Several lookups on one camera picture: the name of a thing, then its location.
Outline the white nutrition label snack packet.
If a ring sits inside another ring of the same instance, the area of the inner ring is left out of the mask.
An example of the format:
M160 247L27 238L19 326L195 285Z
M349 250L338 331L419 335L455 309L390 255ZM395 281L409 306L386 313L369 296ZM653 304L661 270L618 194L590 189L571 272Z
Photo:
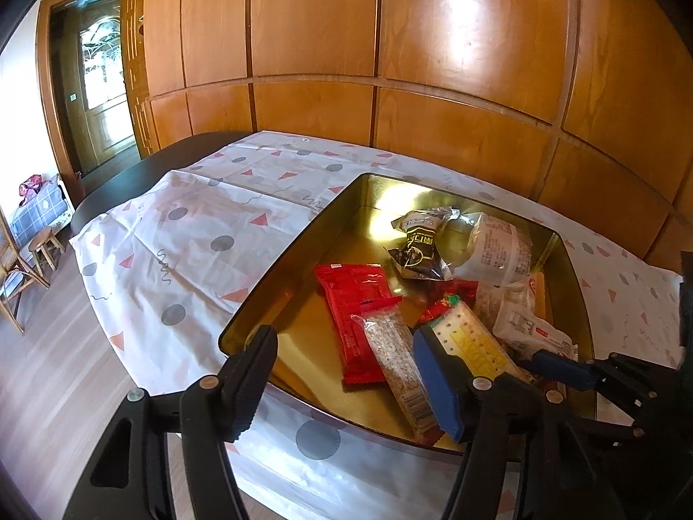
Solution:
M500 304L492 333L515 350L521 359L531 359L539 350L573 361L578 358L577 345L570 336L517 303L503 301Z

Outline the yellow cracker packet green ends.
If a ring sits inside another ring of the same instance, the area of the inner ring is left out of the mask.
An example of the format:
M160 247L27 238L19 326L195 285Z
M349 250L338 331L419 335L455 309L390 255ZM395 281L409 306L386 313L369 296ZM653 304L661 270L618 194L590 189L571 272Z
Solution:
M496 380L508 374L530 381L464 302L429 324L415 326L414 358L429 393L445 379L464 383L475 377Z

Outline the rice bar red ends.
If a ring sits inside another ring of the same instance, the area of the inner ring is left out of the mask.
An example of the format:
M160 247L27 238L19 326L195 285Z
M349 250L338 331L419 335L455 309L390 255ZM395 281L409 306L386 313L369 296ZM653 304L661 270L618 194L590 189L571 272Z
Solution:
M398 298L364 304L351 319L363 331L416 442L432 446L442 433L412 354L412 333L398 304Z

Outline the white bread pastry packet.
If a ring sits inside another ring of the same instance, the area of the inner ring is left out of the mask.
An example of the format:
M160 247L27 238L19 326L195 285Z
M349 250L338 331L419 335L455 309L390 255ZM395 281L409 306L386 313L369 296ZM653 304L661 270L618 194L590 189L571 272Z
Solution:
M530 276L532 241L528 234L508 221L487 214L469 212L453 222L463 235L458 262L452 276L503 286Z

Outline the dark brown chocolate snack packet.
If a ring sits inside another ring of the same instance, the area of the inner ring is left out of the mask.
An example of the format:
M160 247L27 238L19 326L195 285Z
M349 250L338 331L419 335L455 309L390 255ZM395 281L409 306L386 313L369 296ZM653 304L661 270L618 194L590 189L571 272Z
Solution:
M398 273L407 280L445 282L452 278L449 263L440 256L437 237L447 224L457 220L460 212L443 205L429 209L410 210L391 221L393 230L403 232L404 242L388 250Z

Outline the clear orange snack packet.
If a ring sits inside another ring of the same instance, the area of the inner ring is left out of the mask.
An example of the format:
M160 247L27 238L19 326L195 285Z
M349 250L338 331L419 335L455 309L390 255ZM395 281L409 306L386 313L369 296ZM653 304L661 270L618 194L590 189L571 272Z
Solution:
M516 303L530 309L539 318L548 315L544 273L537 271L525 279L507 285L479 282L473 312L491 331L503 302Z

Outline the red foil snack packet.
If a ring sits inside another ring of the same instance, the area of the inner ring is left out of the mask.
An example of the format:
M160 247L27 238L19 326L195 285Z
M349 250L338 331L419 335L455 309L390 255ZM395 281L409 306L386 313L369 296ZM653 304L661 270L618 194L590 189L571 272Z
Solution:
M427 293L427 305L418 318L417 328L442 317L450 308L464 302L470 309L476 303L477 280L454 279L447 282L434 282Z

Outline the gold tin box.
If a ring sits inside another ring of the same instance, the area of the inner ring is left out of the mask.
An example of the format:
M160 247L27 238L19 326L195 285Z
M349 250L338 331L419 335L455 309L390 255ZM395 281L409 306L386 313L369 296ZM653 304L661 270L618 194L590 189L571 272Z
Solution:
M388 254L399 240L391 222L410 210L439 205L487 212L526 231L532 241L532 263L544 273L548 319L572 338L580 361L593 358L580 280L558 232L536 216L516 215L469 194L376 174L357 176L292 241L231 318L218 347L227 356L239 353L260 326L271 326L278 334L272 393L353 425L362 436L373 434L397 449L414 449L415 436L389 389L343 386L340 344L314 269L325 263L381 265L391 292L401 297L404 321L414 325L426 309L430 285L398 275Z

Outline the patterned white tablecloth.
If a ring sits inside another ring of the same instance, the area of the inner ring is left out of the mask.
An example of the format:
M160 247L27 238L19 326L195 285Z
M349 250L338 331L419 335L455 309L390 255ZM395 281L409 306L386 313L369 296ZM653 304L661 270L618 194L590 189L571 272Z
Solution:
M223 326L269 266L363 172L490 203L564 238L584 293L594 347L673 366L681 357L678 288L582 225L513 192L403 155L262 132L182 144L180 168L104 205L81 204L73 242L92 307L138 386L175 392L223 364ZM244 492L290 519L436 519L458 462L362 437L264 396L228 447Z

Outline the small wooden stool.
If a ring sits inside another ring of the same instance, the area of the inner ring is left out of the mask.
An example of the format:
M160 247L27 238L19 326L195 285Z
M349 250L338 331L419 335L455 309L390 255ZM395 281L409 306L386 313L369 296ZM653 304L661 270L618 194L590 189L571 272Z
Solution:
M45 276L42 262L46 262L52 270L55 270L58 266L52 256L53 250L63 254L65 247L58 240L51 227L41 229L28 243L28 251L31 252L35 262L35 269L41 277Z

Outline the wooden chair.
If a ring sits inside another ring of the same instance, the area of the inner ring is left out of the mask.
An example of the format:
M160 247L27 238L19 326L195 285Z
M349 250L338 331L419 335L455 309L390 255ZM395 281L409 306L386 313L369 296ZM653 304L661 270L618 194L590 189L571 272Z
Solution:
M1 214L1 313L15 330L23 335L25 330L18 321L18 311L23 292L32 285L48 289L49 283L21 256L5 214Z

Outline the wooden door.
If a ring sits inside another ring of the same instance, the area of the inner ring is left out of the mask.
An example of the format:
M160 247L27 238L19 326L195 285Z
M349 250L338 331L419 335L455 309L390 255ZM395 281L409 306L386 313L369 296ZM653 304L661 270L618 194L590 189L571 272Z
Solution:
M150 154L143 0L43 0L36 27L43 114L71 200Z

